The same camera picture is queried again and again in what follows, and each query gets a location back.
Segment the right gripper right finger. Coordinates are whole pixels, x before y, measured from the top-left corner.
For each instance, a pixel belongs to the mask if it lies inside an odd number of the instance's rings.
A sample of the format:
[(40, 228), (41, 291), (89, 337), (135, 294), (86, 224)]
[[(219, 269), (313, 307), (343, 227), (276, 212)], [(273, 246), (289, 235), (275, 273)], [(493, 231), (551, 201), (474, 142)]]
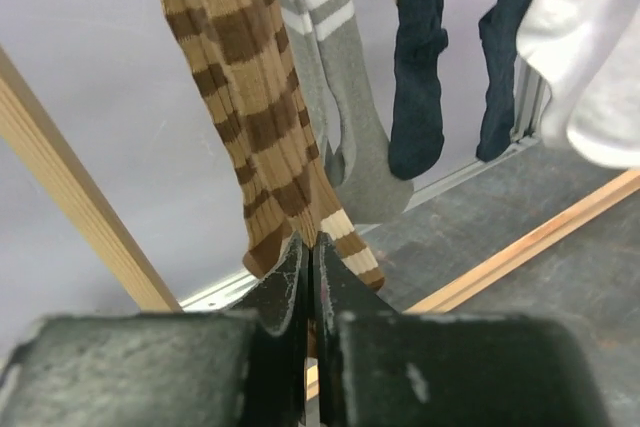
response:
[(576, 338), (513, 313), (402, 314), (320, 235), (313, 249), (325, 426), (607, 426)]

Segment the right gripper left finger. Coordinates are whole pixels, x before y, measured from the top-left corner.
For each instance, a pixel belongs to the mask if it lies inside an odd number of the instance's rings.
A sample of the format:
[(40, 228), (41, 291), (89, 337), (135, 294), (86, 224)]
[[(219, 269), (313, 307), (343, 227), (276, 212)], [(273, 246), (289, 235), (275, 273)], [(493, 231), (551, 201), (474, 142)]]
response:
[(41, 320), (3, 368), (2, 424), (301, 425), (308, 260), (293, 237), (222, 310)]

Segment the brown striped sock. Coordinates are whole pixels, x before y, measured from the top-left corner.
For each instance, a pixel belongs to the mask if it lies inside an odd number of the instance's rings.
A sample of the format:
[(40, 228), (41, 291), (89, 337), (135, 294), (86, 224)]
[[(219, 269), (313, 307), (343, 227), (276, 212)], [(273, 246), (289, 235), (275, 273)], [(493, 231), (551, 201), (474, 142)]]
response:
[(312, 131), (278, 0), (161, 0), (231, 158), (249, 238), (243, 262), (256, 277), (289, 238), (319, 232), (366, 285), (385, 277), (330, 185)]

